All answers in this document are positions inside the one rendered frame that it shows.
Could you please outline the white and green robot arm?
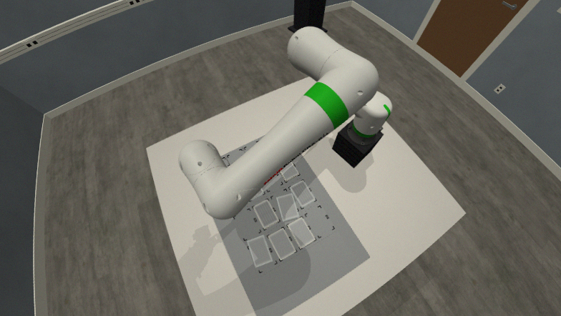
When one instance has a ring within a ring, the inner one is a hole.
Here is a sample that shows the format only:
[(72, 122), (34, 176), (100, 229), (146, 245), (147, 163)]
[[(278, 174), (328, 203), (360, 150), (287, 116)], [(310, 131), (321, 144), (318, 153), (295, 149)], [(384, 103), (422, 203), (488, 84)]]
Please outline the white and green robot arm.
[(368, 146), (392, 112), (390, 99), (377, 92), (376, 67), (323, 30), (299, 29), (287, 52), (290, 63), (316, 83), (262, 139), (229, 167), (205, 140), (188, 142), (180, 151), (180, 169), (213, 218), (237, 215), (277, 173), (354, 114), (348, 138)]

